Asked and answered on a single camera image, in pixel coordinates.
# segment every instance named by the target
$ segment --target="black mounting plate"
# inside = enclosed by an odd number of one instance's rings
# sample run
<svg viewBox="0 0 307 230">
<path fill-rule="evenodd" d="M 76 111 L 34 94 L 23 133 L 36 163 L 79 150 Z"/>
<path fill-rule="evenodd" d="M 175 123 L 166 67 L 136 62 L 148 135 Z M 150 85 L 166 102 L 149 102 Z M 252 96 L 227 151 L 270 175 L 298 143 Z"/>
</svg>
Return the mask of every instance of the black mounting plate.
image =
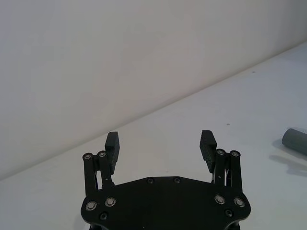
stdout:
<svg viewBox="0 0 307 230">
<path fill-rule="evenodd" d="M 217 195 L 225 198 L 224 204 L 215 201 Z M 116 203 L 107 207 L 110 197 Z M 245 206 L 237 206 L 235 198 Z M 91 201 L 97 207 L 87 211 Z M 231 217 L 225 213 L 229 210 Z M 250 204 L 242 191 L 183 177 L 150 177 L 96 190 L 86 196 L 81 208 L 83 219 L 93 229 L 103 230 L 225 230 L 231 224 L 238 230 L 236 223 L 249 214 Z"/>
</svg>

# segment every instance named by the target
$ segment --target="silver bolt head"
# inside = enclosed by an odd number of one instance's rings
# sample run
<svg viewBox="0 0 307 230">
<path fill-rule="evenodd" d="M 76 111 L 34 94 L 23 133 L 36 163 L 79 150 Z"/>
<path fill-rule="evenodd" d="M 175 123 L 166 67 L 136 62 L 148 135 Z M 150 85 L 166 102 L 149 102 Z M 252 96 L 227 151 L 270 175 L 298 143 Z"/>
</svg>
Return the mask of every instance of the silver bolt head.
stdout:
<svg viewBox="0 0 307 230">
<path fill-rule="evenodd" d="M 216 195 L 214 199 L 220 205 L 223 205 L 226 203 L 225 198 L 222 197 L 221 195 Z"/>
<path fill-rule="evenodd" d="M 105 155 L 106 155 L 105 152 L 100 152 L 100 153 L 98 154 L 99 157 L 104 157 Z"/>
<path fill-rule="evenodd" d="M 239 156 L 239 153 L 236 152 L 236 151 L 231 152 L 231 154 L 232 154 L 234 157 L 238 157 L 238 156 Z"/>
<path fill-rule="evenodd" d="M 108 199 L 106 199 L 105 205 L 107 207 L 112 207 L 115 205 L 115 203 L 116 203 L 116 199 L 113 197 L 109 197 Z"/>
<path fill-rule="evenodd" d="M 236 204 L 237 206 L 239 206 L 239 207 L 244 207 L 244 206 L 245 206 L 244 201 L 241 200 L 240 198 L 234 199 L 234 202 L 235 202 L 235 204 Z"/>
<path fill-rule="evenodd" d="M 225 152 L 224 152 L 223 150 L 221 150 L 221 149 L 218 149 L 217 153 L 218 153 L 219 155 L 224 155 L 224 154 L 225 154 Z"/>
<path fill-rule="evenodd" d="M 91 157 L 92 157 L 91 154 L 86 154 L 86 155 L 84 156 L 85 159 L 90 159 Z"/>
<path fill-rule="evenodd" d="M 95 201 L 90 201 L 86 204 L 85 209 L 88 211 L 92 211 L 97 207 L 97 203 Z"/>
</svg>

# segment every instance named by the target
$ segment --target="metal bolt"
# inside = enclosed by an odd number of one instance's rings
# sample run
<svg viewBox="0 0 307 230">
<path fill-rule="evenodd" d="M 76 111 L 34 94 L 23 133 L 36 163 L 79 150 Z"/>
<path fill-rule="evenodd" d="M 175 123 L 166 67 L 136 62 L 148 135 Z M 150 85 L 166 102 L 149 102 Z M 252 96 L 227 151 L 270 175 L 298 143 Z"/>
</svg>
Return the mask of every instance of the metal bolt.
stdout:
<svg viewBox="0 0 307 230">
<path fill-rule="evenodd" d="M 92 157 L 91 154 L 86 154 L 86 155 L 84 156 L 84 159 L 90 159 L 91 157 Z"/>
<path fill-rule="evenodd" d="M 176 177 L 176 178 L 174 179 L 174 182 L 177 183 L 177 184 L 179 184 L 179 183 L 180 183 L 180 178 Z"/>
<path fill-rule="evenodd" d="M 224 155 L 225 152 L 224 152 L 223 150 L 221 150 L 221 149 L 218 149 L 218 150 L 217 150 L 217 153 L 218 153 L 219 155 Z"/>
<path fill-rule="evenodd" d="M 147 180 L 147 183 L 149 183 L 149 184 L 153 184 L 153 183 L 154 183 L 153 178 L 149 178 L 149 179 Z"/>
<path fill-rule="evenodd" d="M 232 216 L 233 216 L 233 212 L 232 212 L 230 209 L 226 209 L 226 210 L 225 210 L 225 215 L 226 215 L 227 217 L 232 217 Z"/>
<path fill-rule="evenodd" d="M 223 205 L 226 203 L 225 198 L 222 197 L 221 195 L 216 195 L 214 199 L 220 205 Z"/>
<path fill-rule="evenodd" d="M 97 207 L 97 203 L 95 201 L 90 201 L 86 204 L 85 209 L 88 211 L 92 211 Z"/>
<path fill-rule="evenodd" d="M 113 197 L 109 197 L 109 198 L 106 200 L 105 205 L 106 205 L 107 207 L 112 207 L 112 206 L 115 205 L 115 203 L 116 203 L 116 199 L 113 198 Z"/>
<path fill-rule="evenodd" d="M 100 153 L 98 153 L 98 156 L 99 156 L 99 157 L 104 157 L 105 155 L 106 155 L 105 152 L 100 152 Z"/>
<path fill-rule="evenodd" d="M 106 220 L 107 219 L 107 213 L 106 212 L 101 213 L 100 219 L 101 220 Z"/>
<path fill-rule="evenodd" d="M 241 200 L 240 198 L 234 199 L 234 202 L 235 202 L 235 204 L 236 204 L 237 206 L 239 206 L 239 207 L 244 207 L 244 206 L 245 206 L 244 201 Z"/>
<path fill-rule="evenodd" d="M 239 153 L 236 152 L 236 151 L 232 151 L 231 154 L 232 154 L 234 157 L 238 157 L 238 156 L 239 156 Z"/>
</svg>

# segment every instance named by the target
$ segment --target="white tabletop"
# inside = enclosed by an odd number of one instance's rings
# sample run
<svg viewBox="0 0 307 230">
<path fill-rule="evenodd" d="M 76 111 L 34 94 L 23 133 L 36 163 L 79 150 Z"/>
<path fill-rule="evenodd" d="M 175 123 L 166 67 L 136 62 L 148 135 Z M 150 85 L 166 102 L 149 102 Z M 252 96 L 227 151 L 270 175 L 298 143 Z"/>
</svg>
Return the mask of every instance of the white tabletop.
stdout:
<svg viewBox="0 0 307 230">
<path fill-rule="evenodd" d="M 251 215 L 242 230 L 307 226 L 307 157 L 284 148 L 289 127 L 307 130 L 307 43 L 119 128 L 115 184 L 147 176 L 210 181 L 199 141 L 241 152 Z M 87 230 L 82 155 L 106 135 L 0 182 L 0 229 Z"/>
</svg>

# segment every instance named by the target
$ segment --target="cylindrical object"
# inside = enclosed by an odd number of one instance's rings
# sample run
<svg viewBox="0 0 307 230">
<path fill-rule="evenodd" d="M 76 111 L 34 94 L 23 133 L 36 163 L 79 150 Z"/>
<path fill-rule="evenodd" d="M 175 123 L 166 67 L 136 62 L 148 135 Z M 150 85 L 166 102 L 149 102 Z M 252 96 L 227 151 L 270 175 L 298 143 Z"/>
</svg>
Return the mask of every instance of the cylindrical object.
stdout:
<svg viewBox="0 0 307 230">
<path fill-rule="evenodd" d="M 288 129 L 282 139 L 283 145 L 307 155 L 307 134 L 295 129 Z"/>
</svg>

